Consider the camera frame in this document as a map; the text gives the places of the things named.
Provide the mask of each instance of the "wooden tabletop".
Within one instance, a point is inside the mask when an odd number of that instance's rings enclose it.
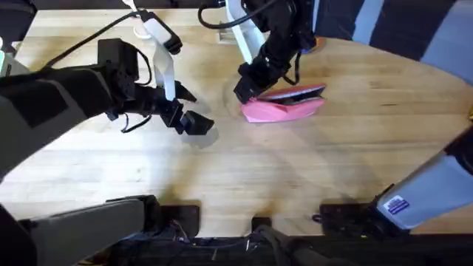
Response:
[[[224,21],[223,11],[205,17]],[[17,59],[38,69],[126,12],[40,11]],[[301,59],[301,84],[327,84],[328,101],[316,115],[247,123],[232,92],[243,61],[238,47],[218,44],[216,32],[199,25],[195,10],[156,12],[184,44],[174,57],[176,79],[199,99],[186,106],[214,119],[214,129],[206,137],[179,136],[156,117],[121,134],[124,119],[88,120],[6,177],[0,202],[15,217],[154,194],[165,204],[200,204],[200,236],[241,236],[256,213],[272,216],[288,234],[320,233],[310,216],[322,200],[371,200],[469,124],[473,88],[461,79],[340,40],[327,40],[322,50]],[[135,38],[133,24],[125,21],[101,38],[122,38],[151,57],[153,45]],[[95,63],[96,45],[85,45],[56,67]],[[146,79],[144,64],[140,70]],[[472,223],[473,208],[466,207],[416,232],[473,233]]]

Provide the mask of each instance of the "pink cloth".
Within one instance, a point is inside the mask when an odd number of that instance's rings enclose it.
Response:
[[[325,103],[325,99],[308,99],[291,105],[272,103],[268,100],[303,95],[323,88],[325,88],[325,84],[295,86],[288,89],[276,90],[258,98],[251,99],[248,103],[242,105],[242,112],[250,123],[282,122],[301,119],[315,113],[316,110]]]

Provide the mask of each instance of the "label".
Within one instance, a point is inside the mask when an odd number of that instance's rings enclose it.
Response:
[[[392,215],[398,214],[403,209],[409,207],[409,203],[401,196],[396,195],[388,202],[383,204],[383,207],[389,211]]]

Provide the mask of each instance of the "black cable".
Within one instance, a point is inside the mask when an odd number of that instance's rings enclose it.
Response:
[[[145,82],[145,83],[136,83],[136,84],[141,85],[141,86],[146,86],[146,85],[151,83],[151,79],[152,79],[151,66],[149,65],[148,57],[146,57],[146,55],[143,52],[141,52],[138,48],[136,49],[136,51],[141,55],[141,57],[145,61],[146,66],[148,67],[148,75],[149,75],[149,78],[148,78],[147,82]]]
[[[138,124],[132,126],[129,129],[127,129],[129,119],[128,119],[128,115],[126,113],[125,113],[125,116],[126,116],[126,125],[125,125],[125,128],[121,130],[122,133],[129,133],[129,132],[132,132],[133,130],[135,130],[137,128],[140,128],[141,126],[146,125],[146,123],[148,123],[152,118],[152,115],[149,115],[147,118],[145,118],[145,120],[139,122]]]
[[[282,76],[282,78],[284,78],[284,80],[292,86],[297,85],[301,80],[301,77],[300,77],[300,74],[299,74],[299,61],[301,60],[301,56],[302,56],[302,51],[298,51],[297,55],[296,55],[296,60],[294,61],[294,78],[295,78],[295,80],[292,81],[286,75]]]
[[[141,11],[136,11],[136,12],[130,12],[121,18],[113,21],[112,23],[106,25],[103,29],[97,31],[96,33],[92,34],[91,36],[85,38],[84,40],[78,42],[76,45],[73,47],[70,47],[68,50],[62,52],[60,55],[56,56],[55,58],[51,59],[49,62],[46,63],[45,67],[52,67],[56,63],[58,63],[60,60],[68,56],[71,52],[74,52],[77,48],[83,46],[84,44],[88,43],[89,41],[93,40],[94,38],[97,38],[99,35],[102,33],[106,32],[107,30],[110,30],[110,28],[114,27],[116,24],[119,24],[120,22],[126,20],[127,18],[131,18],[132,16],[139,15]]]
[[[258,7],[255,11],[253,11],[250,14],[247,14],[246,16],[243,16],[241,18],[237,18],[234,21],[228,22],[228,23],[222,23],[222,24],[210,24],[208,22],[205,22],[204,19],[202,18],[202,12],[209,7],[206,4],[201,4],[199,7],[199,10],[197,11],[197,18],[199,19],[199,22],[201,25],[208,29],[212,30],[221,30],[221,29],[228,29],[237,25],[240,25],[241,23],[247,21],[248,19],[253,18],[254,16],[260,14],[261,12],[267,10],[269,7],[271,7],[273,4],[275,4],[279,0],[271,0],[266,4],[263,4],[261,7]]]

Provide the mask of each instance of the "pink object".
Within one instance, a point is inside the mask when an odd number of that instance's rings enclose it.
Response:
[[[242,105],[242,112],[250,123],[269,123],[307,117],[325,102],[320,96],[325,84],[295,86],[252,98]]]

